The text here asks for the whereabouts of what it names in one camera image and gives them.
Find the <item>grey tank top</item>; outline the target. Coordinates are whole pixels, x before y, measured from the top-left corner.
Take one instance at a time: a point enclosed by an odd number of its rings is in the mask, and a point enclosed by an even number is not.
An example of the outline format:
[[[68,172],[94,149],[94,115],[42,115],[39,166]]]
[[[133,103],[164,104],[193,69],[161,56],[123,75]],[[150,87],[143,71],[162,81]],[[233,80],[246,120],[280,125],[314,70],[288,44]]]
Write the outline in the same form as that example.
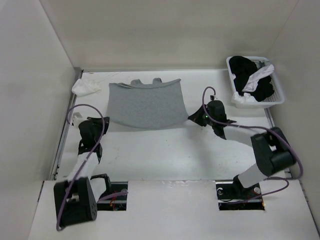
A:
[[[159,130],[181,124],[189,116],[179,78],[168,82],[154,78],[148,84],[135,79],[108,86],[107,115],[119,125]]]

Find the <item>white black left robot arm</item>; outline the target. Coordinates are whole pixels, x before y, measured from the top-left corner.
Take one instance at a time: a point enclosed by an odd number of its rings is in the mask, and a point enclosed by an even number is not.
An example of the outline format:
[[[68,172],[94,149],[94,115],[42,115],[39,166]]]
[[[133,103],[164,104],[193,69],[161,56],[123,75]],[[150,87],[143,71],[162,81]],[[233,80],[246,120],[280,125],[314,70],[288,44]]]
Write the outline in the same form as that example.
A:
[[[105,200],[112,195],[108,175],[93,175],[102,160],[100,140],[107,133],[109,123],[109,117],[88,117],[77,126],[81,136],[77,162],[70,174],[53,187],[58,231],[96,220],[99,198]]]

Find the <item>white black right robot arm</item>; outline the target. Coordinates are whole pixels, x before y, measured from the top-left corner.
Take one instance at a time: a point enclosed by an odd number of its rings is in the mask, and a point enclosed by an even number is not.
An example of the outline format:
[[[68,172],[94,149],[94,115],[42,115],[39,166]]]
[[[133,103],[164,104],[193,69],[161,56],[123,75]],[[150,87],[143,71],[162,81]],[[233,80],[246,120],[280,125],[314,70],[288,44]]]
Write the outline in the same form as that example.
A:
[[[201,127],[211,126],[214,134],[221,139],[244,144],[253,150],[255,163],[236,175],[229,189],[217,190],[226,198],[244,201],[255,185],[264,180],[277,180],[278,177],[274,177],[276,173],[297,162],[280,128],[239,125],[235,120],[228,119],[220,100],[202,105],[188,119]]]

